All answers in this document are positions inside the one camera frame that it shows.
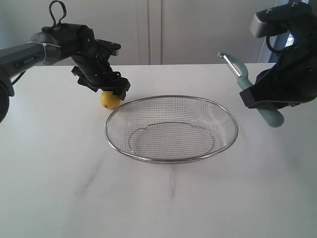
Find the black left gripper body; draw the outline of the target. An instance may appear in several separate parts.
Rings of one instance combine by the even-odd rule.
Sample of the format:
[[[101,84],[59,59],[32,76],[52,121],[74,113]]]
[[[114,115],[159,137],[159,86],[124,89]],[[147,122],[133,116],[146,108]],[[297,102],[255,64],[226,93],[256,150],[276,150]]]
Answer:
[[[114,91],[121,76],[112,70],[108,60],[117,56],[121,45],[96,39],[94,32],[86,25],[59,23],[55,27],[43,27],[47,36],[45,43],[57,45],[60,60],[72,58],[76,66],[72,73],[78,76],[78,84],[97,92]]]

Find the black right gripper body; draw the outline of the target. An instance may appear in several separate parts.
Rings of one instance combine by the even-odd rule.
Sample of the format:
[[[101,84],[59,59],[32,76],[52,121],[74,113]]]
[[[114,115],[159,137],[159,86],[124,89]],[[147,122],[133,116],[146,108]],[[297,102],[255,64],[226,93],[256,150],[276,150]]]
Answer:
[[[292,94],[286,102],[298,105],[317,97],[317,20],[302,18],[291,24],[294,43],[280,51],[276,64],[261,72],[255,84],[273,87],[291,84]]]

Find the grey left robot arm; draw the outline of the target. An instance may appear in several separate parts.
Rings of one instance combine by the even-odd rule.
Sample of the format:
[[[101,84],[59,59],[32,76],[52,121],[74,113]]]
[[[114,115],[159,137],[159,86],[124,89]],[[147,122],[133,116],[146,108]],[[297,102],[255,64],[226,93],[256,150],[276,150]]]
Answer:
[[[95,38],[86,25],[58,24],[44,27],[31,41],[0,51],[0,118],[4,119],[9,109],[9,98],[14,96],[14,82],[25,71],[38,63],[53,65],[66,58],[72,58],[75,66],[72,74],[78,77],[78,84],[91,89],[110,91],[124,100],[130,88],[128,79],[113,71],[108,60],[116,56],[121,45]]]

